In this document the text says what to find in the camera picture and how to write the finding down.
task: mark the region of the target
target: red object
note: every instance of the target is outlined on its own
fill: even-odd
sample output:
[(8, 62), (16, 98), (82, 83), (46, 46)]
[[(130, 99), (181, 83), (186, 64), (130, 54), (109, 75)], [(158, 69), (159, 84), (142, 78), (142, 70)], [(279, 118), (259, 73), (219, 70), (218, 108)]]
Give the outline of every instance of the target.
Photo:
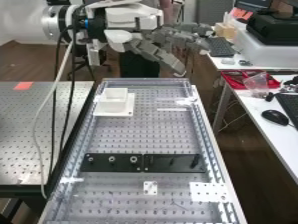
[(13, 90), (28, 90), (32, 86), (33, 82), (18, 82), (14, 86)]
[[(251, 75), (248, 76), (247, 72), (255, 72), (256, 74), (264, 72), (264, 71), (236, 71), (236, 70), (231, 70), (231, 71), (222, 71), (220, 72), (220, 76), (223, 77), (223, 79), (226, 80), (226, 82), (228, 83), (230, 87), (232, 89), (246, 89), (244, 84), (243, 84), (243, 80), (247, 79), (248, 77), (251, 77)], [(268, 89), (276, 89), (280, 87), (280, 83), (272, 78), (272, 76), (270, 74), (266, 73), (267, 76), (267, 87)]]

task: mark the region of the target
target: white cube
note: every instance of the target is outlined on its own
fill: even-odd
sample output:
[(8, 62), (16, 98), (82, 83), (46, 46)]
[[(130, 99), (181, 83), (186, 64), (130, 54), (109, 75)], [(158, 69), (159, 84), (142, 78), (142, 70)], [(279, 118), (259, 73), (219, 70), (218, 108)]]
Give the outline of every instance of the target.
[(105, 88), (99, 96), (99, 106), (105, 112), (119, 113), (125, 110), (126, 100), (126, 88)]

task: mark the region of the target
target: keyboard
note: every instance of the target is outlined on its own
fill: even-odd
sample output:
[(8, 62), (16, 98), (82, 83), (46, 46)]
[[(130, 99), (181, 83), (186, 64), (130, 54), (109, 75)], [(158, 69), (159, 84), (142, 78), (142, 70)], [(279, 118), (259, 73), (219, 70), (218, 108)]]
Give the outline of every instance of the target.
[(230, 46), (228, 41), (224, 37), (215, 37), (206, 39), (210, 47), (211, 57), (232, 57), (235, 54), (234, 49)]
[(275, 97), (298, 130), (298, 95), (278, 93), (275, 94)]

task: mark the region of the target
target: black bracket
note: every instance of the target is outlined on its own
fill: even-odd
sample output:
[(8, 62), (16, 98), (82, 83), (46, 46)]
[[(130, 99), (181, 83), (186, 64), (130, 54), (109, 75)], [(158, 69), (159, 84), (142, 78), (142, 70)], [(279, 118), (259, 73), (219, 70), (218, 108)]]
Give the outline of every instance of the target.
[(199, 154), (145, 154), (143, 172), (204, 173), (204, 166)]
[(141, 172), (141, 154), (86, 153), (81, 172)]
[(81, 172), (204, 173), (199, 154), (86, 153)]

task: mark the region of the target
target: gray table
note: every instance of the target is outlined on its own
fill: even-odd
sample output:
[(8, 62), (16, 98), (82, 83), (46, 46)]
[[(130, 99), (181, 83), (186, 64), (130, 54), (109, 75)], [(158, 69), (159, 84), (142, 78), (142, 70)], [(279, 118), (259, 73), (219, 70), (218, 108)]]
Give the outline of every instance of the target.
[[(50, 82), (34, 82), (28, 90), (13, 90), (16, 82), (0, 83), (0, 186), (39, 185), (39, 168), (35, 147), (32, 141), (32, 119)], [(77, 82), (65, 141), (81, 112), (93, 82)], [(57, 88), (55, 153), (57, 159), (61, 129), (65, 120), (70, 82)], [(50, 158), (51, 99), (37, 120), (35, 136), (42, 150), (43, 173), (47, 179)]]

